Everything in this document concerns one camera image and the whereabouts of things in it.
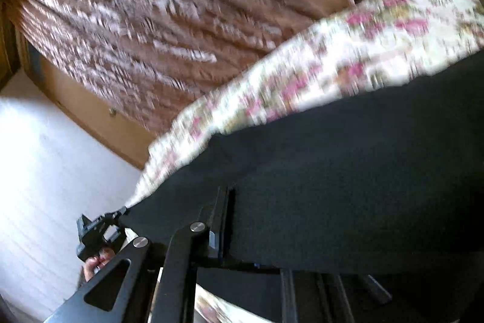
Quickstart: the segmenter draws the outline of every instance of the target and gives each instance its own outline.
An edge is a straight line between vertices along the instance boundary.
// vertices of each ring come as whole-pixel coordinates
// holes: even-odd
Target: metal screw
[[[194,233],[200,233],[200,231],[205,230],[205,223],[203,222],[194,222],[190,225],[190,230]]]
[[[135,248],[143,248],[148,245],[148,239],[146,237],[137,237],[134,239],[132,244],[135,246]]]

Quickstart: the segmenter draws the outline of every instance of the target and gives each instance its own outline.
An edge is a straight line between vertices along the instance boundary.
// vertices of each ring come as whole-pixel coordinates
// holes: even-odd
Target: wooden frame
[[[3,4],[0,5],[0,89],[20,67],[15,40],[15,27],[6,18]]]
[[[36,59],[32,60],[28,41],[19,30],[14,29],[12,36],[18,64],[42,93],[101,144],[134,167],[143,169],[155,134],[118,113],[36,50],[32,52],[36,53]]]

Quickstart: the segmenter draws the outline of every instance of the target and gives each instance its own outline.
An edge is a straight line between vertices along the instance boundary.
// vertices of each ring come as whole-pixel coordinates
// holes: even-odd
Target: white wall
[[[17,73],[0,92],[3,298],[48,317],[76,288],[76,219],[123,206],[139,175]]]

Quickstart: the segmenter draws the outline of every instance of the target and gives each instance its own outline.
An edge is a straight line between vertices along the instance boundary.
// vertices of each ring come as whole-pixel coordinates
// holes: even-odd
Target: floral fabric
[[[478,0],[365,0],[312,25],[183,110],[171,130],[152,143],[128,206],[197,157],[214,133],[405,84],[442,71],[483,46],[484,8]],[[259,319],[203,289],[197,309],[214,322]]]

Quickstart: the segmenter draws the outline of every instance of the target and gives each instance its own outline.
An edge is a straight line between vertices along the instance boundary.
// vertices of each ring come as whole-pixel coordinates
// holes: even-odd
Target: hand
[[[99,251],[99,256],[93,256],[84,263],[84,278],[86,282],[94,276],[94,269],[103,268],[114,257],[115,253],[111,248],[103,248]]]

